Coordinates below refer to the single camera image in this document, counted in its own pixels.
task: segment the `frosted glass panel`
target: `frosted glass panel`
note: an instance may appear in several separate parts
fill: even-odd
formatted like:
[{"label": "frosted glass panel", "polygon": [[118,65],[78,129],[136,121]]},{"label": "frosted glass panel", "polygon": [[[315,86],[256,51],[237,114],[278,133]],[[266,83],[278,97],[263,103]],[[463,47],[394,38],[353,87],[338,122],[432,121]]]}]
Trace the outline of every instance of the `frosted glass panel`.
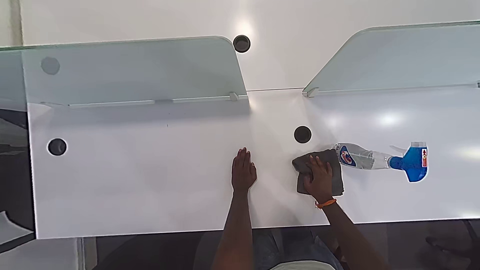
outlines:
[{"label": "frosted glass panel", "polygon": [[366,29],[304,91],[474,86],[480,80],[478,44],[478,22]]},{"label": "frosted glass panel", "polygon": [[21,52],[28,102],[74,105],[246,96],[222,37],[39,46]]},{"label": "frosted glass panel", "polygon": [[0,109],[26,111],[20,51],[0,52]]}]

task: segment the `spray bottle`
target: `spray bottle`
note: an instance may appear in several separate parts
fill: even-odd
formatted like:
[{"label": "spray bottle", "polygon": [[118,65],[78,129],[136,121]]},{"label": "spray bottle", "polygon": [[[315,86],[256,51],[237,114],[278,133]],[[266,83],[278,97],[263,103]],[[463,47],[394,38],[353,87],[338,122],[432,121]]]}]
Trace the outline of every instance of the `spray bottle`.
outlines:
[{"label": "spray bottle", "polygon": [[402,153],[402,157],[366,150],[356,144],[338,143],[334,149],[341,164],[364,170],[397,169],[407,173],[409,182],[418,182],[427,174],[427,144],[412,142],[410,148],[391,148]]}]

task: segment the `table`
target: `table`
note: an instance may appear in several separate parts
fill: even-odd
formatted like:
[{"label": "table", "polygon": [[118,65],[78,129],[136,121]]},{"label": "table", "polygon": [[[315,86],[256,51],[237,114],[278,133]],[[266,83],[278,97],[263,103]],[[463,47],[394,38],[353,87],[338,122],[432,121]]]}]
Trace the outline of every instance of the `table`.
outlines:
[{"label": "table", "polygon": [[[315,98],[301,92],[74,110],[29,103],[38,238],[221,230],[232,195],[231,161],[240,147],[252,152],[257,166],[249,195],[254,228],[327,224],[314,199],[296,192],[291,160],[336,142],[391,154],[389,145],[408,147],[410,141],[429,147],[429,172],[418,183],[393,169],[344,167],[338,201],[354,222],[480,217],[474,199],[480,128],[469,124],[476,122],[478,91]],[[293,137],[301,125],[312,130],[306,144]],[[63,156],[46,151],[52,137],[67,141]],[[81,143],[85,138],[88,145]]]}]

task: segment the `microfiber cloth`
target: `microfiber cloth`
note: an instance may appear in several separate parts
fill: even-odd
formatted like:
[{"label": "microfiber cloth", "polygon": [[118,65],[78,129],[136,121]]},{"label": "microfiber cloth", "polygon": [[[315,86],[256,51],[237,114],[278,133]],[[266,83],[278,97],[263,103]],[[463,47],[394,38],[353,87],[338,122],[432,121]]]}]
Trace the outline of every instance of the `microfiber cloth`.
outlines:
[{"label": "microfiber cloth", "polygon": [[308,175],[312,175],[312,170],[307,167],[306,163],[310,162],[310,155],[319,157],[323,163],[330,163],[332,167],[332,195],[340,196],[343,194],[343,181],[342,181],[342,168],[340,167],[340,162],[338,162],[338,156],[334,149],[325,150],[322,152],[312,152],[305,154],[301,157],[298,157],[292,160],[293,167],[299,172],[299,177],[297,180],[297,192],[308,194],[303,185],[303,178]]}]

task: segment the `hand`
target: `hand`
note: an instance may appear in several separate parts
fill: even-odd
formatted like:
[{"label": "hand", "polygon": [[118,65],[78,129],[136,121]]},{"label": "hand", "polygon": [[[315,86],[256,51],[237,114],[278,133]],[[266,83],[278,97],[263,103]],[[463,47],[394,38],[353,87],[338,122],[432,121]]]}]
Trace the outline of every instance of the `hand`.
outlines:
[{"label": "hand", "polygon": [[307,166],[313,172],[313,180],[311,176],[303,179],[305,190],[312,195],[318,203],[322,204],[332,197],[332,167],[327,162],[325,165],[318,157],[313,158],[310,155],[310,163]]},{"label": "hand", "polygon": [[250,151],[244,147],[240,149],[232,164],[233,192],[248,192],[248,189],[257,180],[257,168],[250,163]]}]

